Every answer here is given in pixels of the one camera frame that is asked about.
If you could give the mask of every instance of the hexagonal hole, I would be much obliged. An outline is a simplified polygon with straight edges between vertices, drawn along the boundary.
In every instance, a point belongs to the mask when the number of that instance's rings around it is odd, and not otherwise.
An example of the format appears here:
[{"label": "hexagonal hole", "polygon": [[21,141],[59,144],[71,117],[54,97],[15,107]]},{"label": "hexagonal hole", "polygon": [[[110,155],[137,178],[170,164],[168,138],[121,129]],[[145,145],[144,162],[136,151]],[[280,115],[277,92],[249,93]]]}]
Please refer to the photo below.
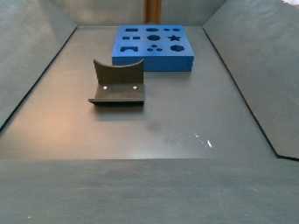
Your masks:
[{"label": "hexagonal hole", "polygon": [[170,49],[174,52],[181,52],[184,50],[184,47],[181,45],[172,45]]}]

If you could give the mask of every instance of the gray floor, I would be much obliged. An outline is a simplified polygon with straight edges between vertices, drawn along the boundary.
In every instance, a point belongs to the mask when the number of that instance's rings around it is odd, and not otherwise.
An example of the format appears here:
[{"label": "gray floor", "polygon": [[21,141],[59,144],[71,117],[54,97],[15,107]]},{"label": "gray floor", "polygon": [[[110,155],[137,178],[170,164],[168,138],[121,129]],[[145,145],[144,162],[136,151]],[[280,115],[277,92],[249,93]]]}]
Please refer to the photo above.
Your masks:
[{"label": "gray floor", "polygon": [[0,158],[274,158],[200,27],[186,28],[192,72],[145,73],[142,107],[88,102],[116,31],[76,30],[0,134]]},{"label": "gray floor", "polygon": [[0,170],[5,224],[299,222],[292,161],[2,160]]}]

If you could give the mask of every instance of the cutout hole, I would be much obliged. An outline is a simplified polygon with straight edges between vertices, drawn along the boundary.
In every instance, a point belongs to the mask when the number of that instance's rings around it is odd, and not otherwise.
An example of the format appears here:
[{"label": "cutout hole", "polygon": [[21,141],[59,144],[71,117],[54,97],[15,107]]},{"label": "cutout hole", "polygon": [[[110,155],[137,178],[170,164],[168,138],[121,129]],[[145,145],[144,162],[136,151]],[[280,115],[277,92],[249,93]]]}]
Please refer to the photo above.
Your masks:
[{"label": "cutout hole", "polygon": [[184,50],[184,47],[181,45],[172,45],[170,49],[174,52],[181,52]]},{"label": "cutout hole", "polygon": [[149,40],[152,40],[152,41],[156,41],[156,40],[160,39],[160,37],[156,36],[156,35],[150,35],[150,36],[148,36],[146,38],[148,38]]},{"label": "cutout hole", "polygon": [[158,32],[158,30],[156,28],[148,28],[145,29],[148,32]]},{"label": "cutout hole", "polygon": [[126,32],[137,32],[137,29],[136,28],[126,28],[125,31]]},{"label": "cutout hole", "polygon": [[128,50],[130,50],[133,52],[137,52],[137,46],[122,46],[120,48],[120,52],[124,52],[124,51],[128,51]]}]

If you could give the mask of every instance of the blue foam block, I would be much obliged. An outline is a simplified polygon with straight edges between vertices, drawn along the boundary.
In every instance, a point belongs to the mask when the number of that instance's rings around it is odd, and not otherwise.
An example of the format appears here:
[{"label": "blue foam block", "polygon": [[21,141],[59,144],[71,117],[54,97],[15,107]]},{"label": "blue foam block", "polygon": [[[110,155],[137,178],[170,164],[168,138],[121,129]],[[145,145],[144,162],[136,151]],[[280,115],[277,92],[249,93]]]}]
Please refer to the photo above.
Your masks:
[{"label": "blue foam block", "polygon": [[121,25],[117,28],[112,64],[144,59],[146,72],[189,72],[193,52],[180,25]]}]

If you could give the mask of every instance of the star-shaped hole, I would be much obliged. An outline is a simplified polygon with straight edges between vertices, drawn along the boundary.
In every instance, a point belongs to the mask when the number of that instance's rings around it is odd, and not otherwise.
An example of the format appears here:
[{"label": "star-shaped hole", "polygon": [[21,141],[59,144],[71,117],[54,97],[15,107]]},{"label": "star-shaped hole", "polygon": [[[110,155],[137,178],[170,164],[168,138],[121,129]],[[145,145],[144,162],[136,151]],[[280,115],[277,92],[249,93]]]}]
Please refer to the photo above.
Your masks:
[{"label": "star-shaped hole", "polygon": [[181,37],[176,37],[174,35],[172,35],[170,37],[168,37],[168,39],[169,39],[170,41],[174,41],[174,40],[180,41],[180,38],[181,38]]}]

